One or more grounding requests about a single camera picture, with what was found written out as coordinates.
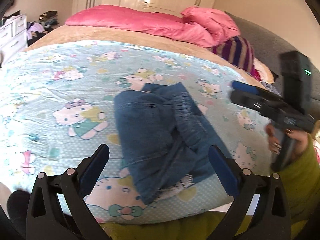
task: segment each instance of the gray headboard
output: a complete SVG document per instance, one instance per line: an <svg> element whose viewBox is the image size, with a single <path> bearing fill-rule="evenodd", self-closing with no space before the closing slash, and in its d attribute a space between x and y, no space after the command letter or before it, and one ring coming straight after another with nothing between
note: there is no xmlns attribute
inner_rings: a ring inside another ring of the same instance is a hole
<svg viewBox="0 0 320 240"><path fill-rule="evenodd" d="M274 86L282 92L282 76L279 54L290 50L297 50L289 42L285 41L273 32L245 19L227 14L238 25L241 36L246 38L254 48L255 57L266 64L270 70L279 75ZM310 114L320 119L320 72L312 65L312 103Z"/></svg>

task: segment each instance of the hello kitty bed sheet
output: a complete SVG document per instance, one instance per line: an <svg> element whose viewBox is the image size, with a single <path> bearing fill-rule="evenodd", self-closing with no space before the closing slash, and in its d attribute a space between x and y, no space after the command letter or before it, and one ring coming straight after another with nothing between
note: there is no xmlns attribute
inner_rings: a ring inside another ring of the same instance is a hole
<svg viewBox="0 0 320 240"><path fill-rule="evenodd" d="M144 205L121 154L113 98L146 83L182 82L242 168L268 174L268 120L232 104L231 68L184 54L111 41L77 41L20 53L0 81L0 182L32 190L36 175L62 174L101 143L110 159L85 198L98 222L146 224L229 203L216 175L180 181ZM68 213L64 199L63 211Z"/></svg>

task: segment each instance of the cabinet handle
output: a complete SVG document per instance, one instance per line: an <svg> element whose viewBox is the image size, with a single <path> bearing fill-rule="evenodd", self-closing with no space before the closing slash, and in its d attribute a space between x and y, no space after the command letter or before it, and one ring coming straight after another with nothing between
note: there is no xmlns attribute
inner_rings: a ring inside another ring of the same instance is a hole
<svg viewBox="0 0 320 240"><path fill-rule="evenodd" d="M12 48L13 46L17 45L19 41L16 41L15 44L11 45L10 47Z"/></svg>

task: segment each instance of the person's hand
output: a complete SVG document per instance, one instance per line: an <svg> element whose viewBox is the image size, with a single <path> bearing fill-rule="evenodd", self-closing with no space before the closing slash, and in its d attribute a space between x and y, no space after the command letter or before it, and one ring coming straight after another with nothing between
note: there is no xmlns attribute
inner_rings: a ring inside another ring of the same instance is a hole
<svg viewBox="0 0 320 240"><path fill-rule="evenodd" d="M279 140L275 137L275 128L273 125L268 124L266 126L266 133L268 135L268 142L269 142L269 150L279 154L281 145L279 144ZM305 131L299 130L286 130L285 133L290 138L296 139L296 145L291 155L291 162L294 162L299 157L301 157L302 153L308 147L308 134Z"/></svg>

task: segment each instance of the purple bow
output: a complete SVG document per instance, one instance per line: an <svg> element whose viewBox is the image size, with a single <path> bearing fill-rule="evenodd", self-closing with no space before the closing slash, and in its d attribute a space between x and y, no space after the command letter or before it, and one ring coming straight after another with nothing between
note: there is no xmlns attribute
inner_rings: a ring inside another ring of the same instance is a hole
<svg viewBox="0 0 320 240"><path fill-rule="evenodd" d="M76 101L76 102L69 102L69 103L66 103L66 109L70 109L76 106L83 106L84 104L85 104L84 99L80 99L79 101Z"/></svg>

